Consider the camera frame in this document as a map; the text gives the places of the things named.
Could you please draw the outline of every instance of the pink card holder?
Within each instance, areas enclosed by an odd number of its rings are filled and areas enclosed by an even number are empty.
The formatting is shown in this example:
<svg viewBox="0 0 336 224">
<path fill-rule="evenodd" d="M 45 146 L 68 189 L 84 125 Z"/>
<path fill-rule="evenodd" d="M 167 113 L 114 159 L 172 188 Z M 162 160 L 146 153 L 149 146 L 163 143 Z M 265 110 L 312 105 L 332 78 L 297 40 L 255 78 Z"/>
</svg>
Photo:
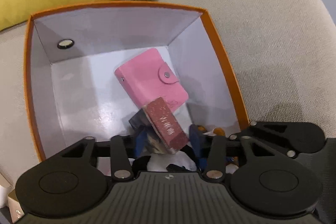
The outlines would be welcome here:
<svg viewBox="0 0 336 224">
<path fill-rule="evenodd" d="M 162 97 L 174 112 L 188 99 L 188 93 L 155 48 L 121 65 L 114 74 L 138 108 Z"/>
</svg>

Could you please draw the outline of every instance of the beige fabric surface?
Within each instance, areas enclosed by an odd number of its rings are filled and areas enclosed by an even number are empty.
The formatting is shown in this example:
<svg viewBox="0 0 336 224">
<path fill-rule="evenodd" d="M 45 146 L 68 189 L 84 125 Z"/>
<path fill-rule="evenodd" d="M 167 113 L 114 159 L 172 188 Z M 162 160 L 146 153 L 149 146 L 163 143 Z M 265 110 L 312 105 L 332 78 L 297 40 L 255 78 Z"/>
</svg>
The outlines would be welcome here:
<svg viewBox="0 0 336 224">
<path fill-rule="evenodd" d="M 209 10 L 256 121 L 336 137 L 336 27 L 321 0 L 160 0 Z"/>
</svg>

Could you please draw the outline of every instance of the metal grommet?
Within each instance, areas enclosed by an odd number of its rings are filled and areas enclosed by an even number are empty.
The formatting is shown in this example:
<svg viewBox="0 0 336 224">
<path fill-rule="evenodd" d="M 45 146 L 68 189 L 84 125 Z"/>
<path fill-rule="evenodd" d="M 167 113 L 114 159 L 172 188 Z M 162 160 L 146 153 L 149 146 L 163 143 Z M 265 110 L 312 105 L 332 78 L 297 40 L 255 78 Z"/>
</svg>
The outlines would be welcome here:
<svg viewBox="0 0 336 224">
<path fill-rule="evenodd" d="M 219 179 L 223 176 L 223 173 L 218 170 L 211 170 L 206 173 L 208 178 Z"/>
<path fill-rule="evenodd" d="M 294 157 L 295 155 L 296 155 L 295 151 L 293 151 L 293 150 L 288 150 L 288 151 L 287 151 L 287 156 L 288 156 L 288 157 L 292 158 L 292 157 Z"/>
<path fill-rule="evenodd" d="M 235 139 L 237 139 L 237 135 L 236 134 L 232 134 L 232 135 L 230 135 L 229 139 L 230 140 L 235 140 Z"/>
<path fill-rule="evenodd" d="M 131 175 L 131 173 L 127 170 L 118 170 L 114 172 L 114 176 L 118 179 L 126 179 Z"/>
<path fill-rule="evenodd" d="M 71 39 L 63 39 L 60 42 L 57 43 L 57 47 L 61 50 L 65 50 L 67 48 L 72 47 L 75 44 L 75 42 Z"/>
</svg>

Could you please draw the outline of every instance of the open box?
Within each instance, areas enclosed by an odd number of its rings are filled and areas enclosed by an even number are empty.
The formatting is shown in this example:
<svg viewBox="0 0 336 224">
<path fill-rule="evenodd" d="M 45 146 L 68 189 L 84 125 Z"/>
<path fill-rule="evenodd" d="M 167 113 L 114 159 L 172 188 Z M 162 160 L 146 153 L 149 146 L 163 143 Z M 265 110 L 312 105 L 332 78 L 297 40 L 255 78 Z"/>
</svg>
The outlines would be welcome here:
<svg viewBox="0 0 336 224">
<path fill-rule="evenodd" d="M 59 49 L 58 43 L 75 43 Z M 63 7 L 32 15 L 25 49 L 25 92 L 40 160 L 85 136 L 131 134 L 138 111 L 114 71 L 155 47 L 189 94 L 174 115 L 227 135 L 248 126 L 242 96 L 208 12 L 147 1 Z"/>
</svg>

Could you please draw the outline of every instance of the beige sofa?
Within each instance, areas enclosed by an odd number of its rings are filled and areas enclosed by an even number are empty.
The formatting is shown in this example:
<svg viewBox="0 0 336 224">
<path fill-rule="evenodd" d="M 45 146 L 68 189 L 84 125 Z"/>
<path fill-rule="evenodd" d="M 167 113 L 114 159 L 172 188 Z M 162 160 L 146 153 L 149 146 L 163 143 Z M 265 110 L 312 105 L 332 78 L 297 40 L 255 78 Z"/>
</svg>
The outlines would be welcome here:
<svg viewBox="0 0 336 224">
<path fill-rule="evenodd" d="M 160 0 L 209 10 L 252 120 L 304 121 L 335 136 L 336 26 L 321 0 Z M 38 163 L 22 78 L 25 23 L 0 32 L 0 170 Z"/>
</svg>

